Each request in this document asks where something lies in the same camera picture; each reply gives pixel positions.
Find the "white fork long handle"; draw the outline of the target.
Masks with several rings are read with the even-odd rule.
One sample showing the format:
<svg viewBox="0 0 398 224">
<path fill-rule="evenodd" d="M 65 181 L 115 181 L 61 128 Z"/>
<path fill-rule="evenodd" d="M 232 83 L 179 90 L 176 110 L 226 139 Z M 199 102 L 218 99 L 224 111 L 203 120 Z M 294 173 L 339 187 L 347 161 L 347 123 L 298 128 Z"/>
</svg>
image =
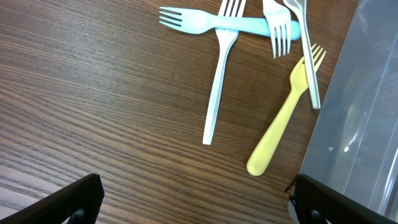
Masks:
<svg viewBox="0 0 398 224">
<path fill-rule="evenodd" d="M 227 1 L 222 0 L 219 16 L 231 16 L 231 17 L 242 17 L 246 0 L 242 1 Z M 208 102 L 208 109 L 205 120 L 205 127 L 203 132 L 202 143 L 210 145 L 213 139 L 216 120 L 218 116 L 218 110 L 220 107 L 221 93 L 224 80 L 224 72 L 226 67 L 226 61 L 228 58 L 229 51 L 238 38 L 239 31 L 231 29 L 215 29 L 216 36 L 220 47 L 218 64 L 211 88 L 210 99 Z"/>
</svg>

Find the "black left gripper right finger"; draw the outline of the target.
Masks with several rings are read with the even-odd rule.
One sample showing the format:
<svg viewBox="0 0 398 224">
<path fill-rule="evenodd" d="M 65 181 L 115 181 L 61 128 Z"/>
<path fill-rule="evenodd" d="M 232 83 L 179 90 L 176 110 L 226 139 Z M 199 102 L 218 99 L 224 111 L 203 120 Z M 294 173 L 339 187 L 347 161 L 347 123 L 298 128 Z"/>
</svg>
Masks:
<svg viewBox="0 0 398 224">
<path fill-rule="evenodd" d="M 299 223 L 304 224 L 394 224 L 305 174 L 298 174 L 285 188 Z"/>
</svg>

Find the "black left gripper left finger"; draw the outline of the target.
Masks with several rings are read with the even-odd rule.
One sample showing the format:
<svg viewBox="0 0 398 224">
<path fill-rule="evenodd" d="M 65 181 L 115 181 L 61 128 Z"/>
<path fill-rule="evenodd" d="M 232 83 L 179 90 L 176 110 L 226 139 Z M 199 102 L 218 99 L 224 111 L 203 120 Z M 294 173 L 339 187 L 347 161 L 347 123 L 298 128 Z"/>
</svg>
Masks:
<svg viewBox="0 0 398 224">
<path fill-rule="evenodd" d="M 95 223 L 104 199 L 98 174 L 89 174 L 1 220 L 2 224 Z"/>
</svg>

